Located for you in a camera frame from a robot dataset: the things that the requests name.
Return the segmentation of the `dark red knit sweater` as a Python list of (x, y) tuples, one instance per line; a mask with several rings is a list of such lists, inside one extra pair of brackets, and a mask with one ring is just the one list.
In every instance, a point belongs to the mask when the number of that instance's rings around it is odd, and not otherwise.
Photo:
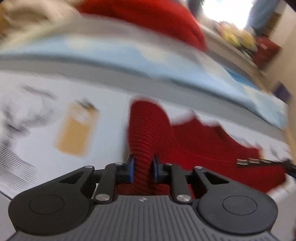
[(154, 183), (154, 156), (185, 170), (202, 166), (262, 192), (286, 180), (285, 170), (279, 165), (238, 168), (238, 159), (259, 159), (259, 149), (239, 144), (221, 125), (203, 124), (195, 115), (172, 125), (164, 109), (147, 100), (135, 100), (130, 106), (128, 145), (135, 158), (134, 181), (119, 185), (120, 195), (170, 193), (167, 185)]

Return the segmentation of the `purple box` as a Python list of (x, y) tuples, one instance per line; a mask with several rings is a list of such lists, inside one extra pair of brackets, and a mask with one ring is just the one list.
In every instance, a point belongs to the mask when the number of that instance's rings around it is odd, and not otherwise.
[(291, 98), (291, 93), (282, 83), (279, 83), (273, 93), (278, 99), (282, 100), (285, 103), (288, 103)]

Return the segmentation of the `light blue folded sheet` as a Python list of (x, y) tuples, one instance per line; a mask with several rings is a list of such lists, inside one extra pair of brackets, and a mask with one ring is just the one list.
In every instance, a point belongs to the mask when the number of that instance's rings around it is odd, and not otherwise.
[(100, 64), (173, 81), (222, 97), (247, 108), (269, 124), (287, 126), (287, 105), (199, 50), (192, 58), (136, 40), (67, 35), (1, 49), (3, 57), (36, 57)]

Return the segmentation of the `dark red cushion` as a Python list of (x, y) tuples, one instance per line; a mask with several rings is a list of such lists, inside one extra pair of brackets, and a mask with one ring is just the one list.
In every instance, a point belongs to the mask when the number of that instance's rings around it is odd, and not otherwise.
[(252, 54), (252, 61), (259, 68), (265, 68), (279, 53), (281, 47), (266, 36), (256, 38), (257, 51)]

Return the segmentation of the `yellow plush toy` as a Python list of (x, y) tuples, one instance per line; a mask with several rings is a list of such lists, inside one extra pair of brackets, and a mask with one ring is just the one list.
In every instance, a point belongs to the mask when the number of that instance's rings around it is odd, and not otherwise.
[(221, 38), (228, 44), (241, 50), (248, 50), (252, 53), (257, 51), (255, 37), (253, 37), (248, 30), (239, 30), (236, 25), (227, 22), (220, 22), (217, 25), (217, 30)]

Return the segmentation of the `bright red folded blanket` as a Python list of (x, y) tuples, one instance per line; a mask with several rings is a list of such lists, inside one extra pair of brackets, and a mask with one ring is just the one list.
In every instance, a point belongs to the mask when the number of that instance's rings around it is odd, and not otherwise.
[(197, 20), (186, 7), (176, 1), (83, 1), (78, 11), (123, 20), (178, 39), (201, 51), (207, 50)]

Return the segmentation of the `window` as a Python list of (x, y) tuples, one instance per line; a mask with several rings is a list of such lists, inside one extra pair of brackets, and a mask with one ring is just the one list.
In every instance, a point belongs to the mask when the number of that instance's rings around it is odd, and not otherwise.
[(234, 24), (238, 29), (247, 25), (253, 2), (250, 0), (206, 0), (202, 3), (205, 17), (216, 22)]

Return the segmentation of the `cream folded blanket stack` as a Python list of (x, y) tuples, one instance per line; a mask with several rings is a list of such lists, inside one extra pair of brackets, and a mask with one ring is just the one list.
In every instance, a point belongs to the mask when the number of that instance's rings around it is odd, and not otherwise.
[(1, 38), (30, 26), (78, 15), (82, 1), (1, 1)]

